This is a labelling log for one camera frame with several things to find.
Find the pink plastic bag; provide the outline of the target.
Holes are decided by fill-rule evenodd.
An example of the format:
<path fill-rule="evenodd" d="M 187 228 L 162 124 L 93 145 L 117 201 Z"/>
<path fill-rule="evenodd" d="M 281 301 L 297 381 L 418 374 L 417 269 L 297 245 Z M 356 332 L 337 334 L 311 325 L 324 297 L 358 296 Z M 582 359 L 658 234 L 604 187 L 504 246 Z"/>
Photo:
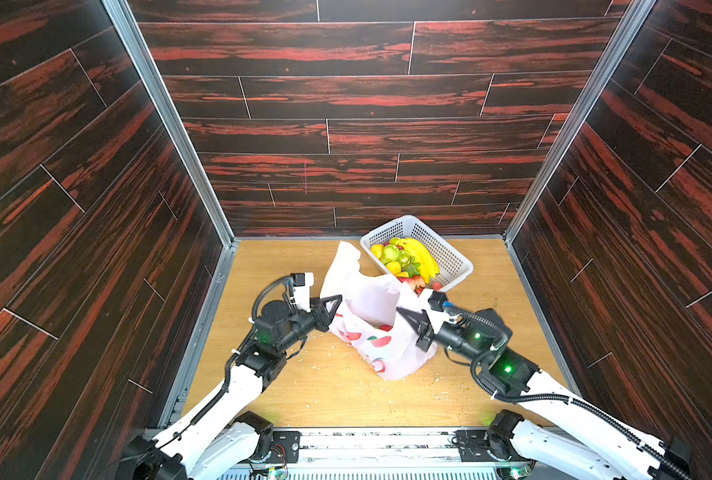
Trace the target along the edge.
<path fill-rule="evenodd" d="M 418 347 L 419 335 L 397 312 L 399 307 L 419 309 L 420 298 L 390 274 L 363 275 L 360 257 L 352 244 L 338 245 L 320 293 L 321 297 L 342 297 L 329 330 L 355 348 L 378 376 L 401 380 L 423 367 L 438 348 Z"/>

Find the small green fake fruit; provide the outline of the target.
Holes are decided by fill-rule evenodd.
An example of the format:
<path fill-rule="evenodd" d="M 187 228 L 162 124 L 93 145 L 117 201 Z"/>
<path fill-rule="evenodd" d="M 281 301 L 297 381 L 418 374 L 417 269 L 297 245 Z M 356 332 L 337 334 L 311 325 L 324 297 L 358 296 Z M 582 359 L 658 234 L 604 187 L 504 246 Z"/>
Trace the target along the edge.
<path fill-rule="evenodd" d="M 399 252 L 398 262 L 402 268 L 406 268 L 413 263 L 413 256 L 406 250 Z"/>

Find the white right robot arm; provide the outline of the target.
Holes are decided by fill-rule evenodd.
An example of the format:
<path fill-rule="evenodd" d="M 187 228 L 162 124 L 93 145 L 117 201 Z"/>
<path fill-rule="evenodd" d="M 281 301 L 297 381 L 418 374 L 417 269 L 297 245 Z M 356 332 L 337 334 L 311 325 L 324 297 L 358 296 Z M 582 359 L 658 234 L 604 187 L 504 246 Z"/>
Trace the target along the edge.
<path fill-rule="evenodd" d="M 470 312 L 447 300 L 397 310 L 422 350 L 438 345 L 461 356 L 491 399 L 521 406 L 555 425 L 543 428 L 503 410 L 479 438 L 457 441 L 462 454 L 508 463 L 505 479 L 524 479 L 519 462 L 548 465 L 576 479 L 688 479 L 690 450 L 646 434 L 563 387 L 509 347 L 511 330 L 492 309 Z"/>

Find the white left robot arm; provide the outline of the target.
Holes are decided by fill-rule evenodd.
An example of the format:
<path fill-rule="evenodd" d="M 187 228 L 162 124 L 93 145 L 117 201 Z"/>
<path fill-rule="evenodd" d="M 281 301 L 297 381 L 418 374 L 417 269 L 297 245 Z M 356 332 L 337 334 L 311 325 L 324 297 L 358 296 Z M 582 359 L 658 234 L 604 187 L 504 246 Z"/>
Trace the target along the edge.
<path fill-rule="evenodd" d="M 147 440 L 133 439 L 123 450 L 117 479 L 206 479 L 250 458 L 263 436 L 263 421 L 231 421 L 279 376 L 291 355 L 314 331 L 328 330 L 343 297 L 312 298 L 301 309 L 287 298 L 255 311 L 252 327 L 225 366 L 225 379 L 196 407 Z"/>

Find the red fake strawberry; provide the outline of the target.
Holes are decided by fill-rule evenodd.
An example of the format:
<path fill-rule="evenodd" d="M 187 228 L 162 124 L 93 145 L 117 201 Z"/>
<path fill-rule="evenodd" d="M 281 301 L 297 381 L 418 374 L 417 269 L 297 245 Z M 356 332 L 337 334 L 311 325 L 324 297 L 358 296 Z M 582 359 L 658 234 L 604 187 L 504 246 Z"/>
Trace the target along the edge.
<path fill-rule="evenodd" d="M 409 278 L 408 284 L 417 294 L 422 292 L 427 287 L 426 281 L 421 276 L 415 276 L 415 277 Z"/>

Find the yellow fake banana bunch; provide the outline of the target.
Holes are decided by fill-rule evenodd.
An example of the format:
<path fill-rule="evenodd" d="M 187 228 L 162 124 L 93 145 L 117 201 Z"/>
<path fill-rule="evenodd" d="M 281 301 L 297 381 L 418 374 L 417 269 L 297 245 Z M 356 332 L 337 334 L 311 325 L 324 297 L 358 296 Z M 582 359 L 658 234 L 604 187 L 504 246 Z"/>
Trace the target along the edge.
<path fill-rule="evenodd" d="M 413 256 L 413 263 L 402 268 L 410 277 L 421 276 L 427 284 L 440 274 L 440 267 L 428 248 L 414 238 L 394 239 L 393 242 L 401 250 L 408 251 Z"/>

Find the light green fake fruit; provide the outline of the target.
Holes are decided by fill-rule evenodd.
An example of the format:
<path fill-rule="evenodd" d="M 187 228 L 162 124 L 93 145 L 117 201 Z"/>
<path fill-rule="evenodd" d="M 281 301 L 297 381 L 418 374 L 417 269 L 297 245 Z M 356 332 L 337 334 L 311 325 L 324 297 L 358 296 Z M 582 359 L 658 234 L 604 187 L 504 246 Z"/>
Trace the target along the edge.
<path fill-rule="evenodd" d="M 393 244 L 385 245 L 383 248 L 382 255 L 381 255 L 381 262 L 384 264 L 388 264 L 391 262 L 398 262 L 400 254 L 401 254 L 401 251 L 396 245 L 393 245 Z"/>

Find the small yellow fake fruit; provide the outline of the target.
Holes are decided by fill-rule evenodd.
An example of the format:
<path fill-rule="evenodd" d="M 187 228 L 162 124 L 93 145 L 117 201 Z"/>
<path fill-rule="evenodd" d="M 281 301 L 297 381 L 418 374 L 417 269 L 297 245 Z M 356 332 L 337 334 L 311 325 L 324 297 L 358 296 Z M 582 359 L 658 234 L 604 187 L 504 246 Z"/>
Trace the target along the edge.
<path fill-rule="evenodd" d="M 384 253 L 384 246 L 382 244 L 373 245 L 371 247 L 371 252 L 378 260 L 381 260 Z"/>

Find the white perforated plastic basket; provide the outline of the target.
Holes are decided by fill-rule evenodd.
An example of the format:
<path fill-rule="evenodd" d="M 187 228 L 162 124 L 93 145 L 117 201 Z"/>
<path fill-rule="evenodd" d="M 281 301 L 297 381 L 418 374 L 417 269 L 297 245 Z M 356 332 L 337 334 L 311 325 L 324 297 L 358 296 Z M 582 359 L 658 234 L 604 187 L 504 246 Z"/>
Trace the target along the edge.
<path fill-rule="evenodd" d="M 443 292 L 462 283 L 474 271 L 473 263 L 431 227 L 413 215 L 404 215 L 376 227 L 360 239 L 361 247 L 384 272 L 388 269 L 371 253 L 371 247 L 394 237 L 414 239 L 424 245 L 439 267 L 439 273 L 431 279 L 442 285 Z"/>

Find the metal base rail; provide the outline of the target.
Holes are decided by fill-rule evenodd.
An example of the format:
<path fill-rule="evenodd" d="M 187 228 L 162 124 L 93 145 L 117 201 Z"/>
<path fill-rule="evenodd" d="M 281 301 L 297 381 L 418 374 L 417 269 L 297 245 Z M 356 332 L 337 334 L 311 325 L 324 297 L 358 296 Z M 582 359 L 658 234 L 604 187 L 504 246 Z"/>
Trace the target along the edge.
<path fill-rule="evenodd" d="M 494 459 L 475 427 L 298 428 L 275 433 L 262 463 L 224 479 L 619 479 L 608 461 L 556 427 L 529 428 L 527 459 Z"/>

